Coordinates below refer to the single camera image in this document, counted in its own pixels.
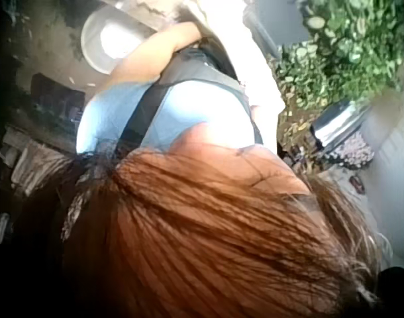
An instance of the light blue top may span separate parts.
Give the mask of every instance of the light blue top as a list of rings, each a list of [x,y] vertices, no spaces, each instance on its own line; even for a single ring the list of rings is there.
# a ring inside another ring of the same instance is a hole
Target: light blue top
[[[85,108],[78,128],[77,153],[97,151],[101,142],[115,148],[151,85],[121,83],[96,95]],[[168,90],[141,147],[167,150],[182,132],[199,123],[220,125],[233,148],[254,144],[254,129],[240,100],[213,83],[190,80]]]

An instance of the green plant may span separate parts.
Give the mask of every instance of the green plant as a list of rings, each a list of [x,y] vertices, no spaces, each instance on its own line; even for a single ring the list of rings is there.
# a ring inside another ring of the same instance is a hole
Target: green plant
[[[276,67],[287,102],[304,109],[399,88],[404,59],[404,0],[306,0],[313,39],[282,48]]]

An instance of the person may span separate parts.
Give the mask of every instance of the person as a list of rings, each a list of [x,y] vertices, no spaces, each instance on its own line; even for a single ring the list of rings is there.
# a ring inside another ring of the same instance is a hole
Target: person
[[[275,154],[282,101],[265,59],[233,64],[246,104],[223,78],[159,82],[200,38],[194,23],[155,34],[87,106],[79,154],[51,163],[14,224],[20,308],[36,314],[25,299],[38,298],[59,316],[375,317],[379,240],[335,186],[298,178]],[[125,135],[151,87],[160,102]]]

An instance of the brown hair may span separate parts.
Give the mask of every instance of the brown hair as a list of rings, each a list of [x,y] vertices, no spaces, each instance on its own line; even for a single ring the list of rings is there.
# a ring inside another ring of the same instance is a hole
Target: brown hair
[[[139,155],[78,156],[31,195],[15,245],[24,272],[44,277],[35,288],[77,313],[372,317],[375,235],[333,185],[305,182],[312,195],[235,195]]]

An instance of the green foliage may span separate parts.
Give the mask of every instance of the green foliage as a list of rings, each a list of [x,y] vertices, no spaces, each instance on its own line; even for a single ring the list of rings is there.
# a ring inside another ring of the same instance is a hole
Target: green foliage
[[[287,102],[304,109],[399,88],[404,59],[404,0],[307,0],[313,39],[282,48],[276,74]]]

